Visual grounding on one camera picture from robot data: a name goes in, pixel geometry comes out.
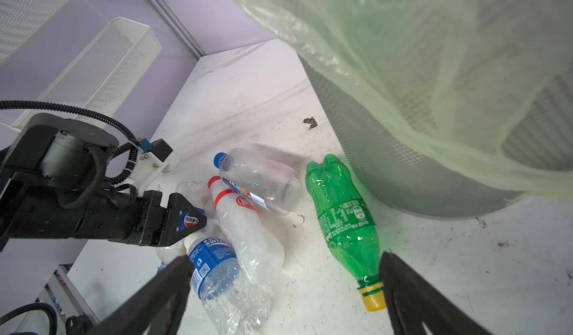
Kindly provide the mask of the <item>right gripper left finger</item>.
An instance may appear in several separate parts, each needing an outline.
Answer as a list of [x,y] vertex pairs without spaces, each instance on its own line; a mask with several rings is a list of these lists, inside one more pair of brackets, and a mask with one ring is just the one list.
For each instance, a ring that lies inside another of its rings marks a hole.
[[90,334],[176,334],[191,290],[194,265],[178,257]]

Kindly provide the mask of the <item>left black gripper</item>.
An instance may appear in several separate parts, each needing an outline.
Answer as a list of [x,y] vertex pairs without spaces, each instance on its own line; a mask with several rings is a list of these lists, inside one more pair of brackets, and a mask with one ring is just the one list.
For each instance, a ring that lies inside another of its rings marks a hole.
[[114,193],[104,216],[106,239],[128,245],[167,247],[202,230],[207,217],[182,194],[173,193],[165,206],[159,191]]

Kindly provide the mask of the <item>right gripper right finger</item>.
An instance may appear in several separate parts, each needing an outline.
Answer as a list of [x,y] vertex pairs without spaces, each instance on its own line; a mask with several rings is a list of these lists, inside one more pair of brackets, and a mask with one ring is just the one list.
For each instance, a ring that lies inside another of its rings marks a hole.
[[380,280],[395,334],[488,334],[398,255],[383,253]]

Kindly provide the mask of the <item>green bottle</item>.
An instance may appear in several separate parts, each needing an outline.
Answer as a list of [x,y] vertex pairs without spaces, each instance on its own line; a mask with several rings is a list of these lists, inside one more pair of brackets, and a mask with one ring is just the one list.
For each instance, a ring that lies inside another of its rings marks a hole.
[[349,169],[328,154],[322,163],[308,163],[305,183],[331,255],[358,283],[366,310],[382,311],[386,300],[378,229]]

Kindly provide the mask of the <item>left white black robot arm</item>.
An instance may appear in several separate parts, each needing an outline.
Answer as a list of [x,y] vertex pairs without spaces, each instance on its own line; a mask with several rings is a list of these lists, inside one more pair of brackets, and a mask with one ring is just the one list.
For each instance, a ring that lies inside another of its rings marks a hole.
[[39,113],[1,151],[1,246],[11,239],[106,239],[167,247],[207,218],[179,193],[112,187],[104,177],[119,145],[85,122]]

